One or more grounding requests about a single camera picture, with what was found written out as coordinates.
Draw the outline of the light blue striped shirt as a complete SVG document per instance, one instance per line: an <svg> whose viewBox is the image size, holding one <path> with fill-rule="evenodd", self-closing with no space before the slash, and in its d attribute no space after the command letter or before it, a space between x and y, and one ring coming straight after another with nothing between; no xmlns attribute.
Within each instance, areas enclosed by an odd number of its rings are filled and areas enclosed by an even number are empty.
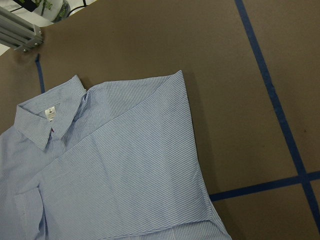
<svg viewBox="0 0 320 240"><path fill-rule="evenodd" d="M16 107L0 136L3 240L228 240L198 162L181 71Z"/></svg>

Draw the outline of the white paper green print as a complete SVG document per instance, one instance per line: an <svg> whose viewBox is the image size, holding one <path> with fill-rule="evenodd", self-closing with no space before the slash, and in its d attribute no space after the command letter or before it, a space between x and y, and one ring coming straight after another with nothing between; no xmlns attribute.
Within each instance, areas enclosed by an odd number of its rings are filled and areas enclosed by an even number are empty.
<svg viewBox="0 0 320 240"><path fill-rule="evenodd" d="M71 7L66 0L13 0L27 11L56 23L67 18Z"/></svg>

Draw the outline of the aluminium frame post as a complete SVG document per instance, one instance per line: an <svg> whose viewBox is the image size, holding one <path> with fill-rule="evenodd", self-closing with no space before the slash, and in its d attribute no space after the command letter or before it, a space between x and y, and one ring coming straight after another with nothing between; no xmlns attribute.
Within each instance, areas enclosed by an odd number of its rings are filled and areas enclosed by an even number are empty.
<svg viewBox="0 0 320 240"><path fill-rule="evenodd" d="M0 8L0 44L27 53L44 42L39 26Z"/></svg>

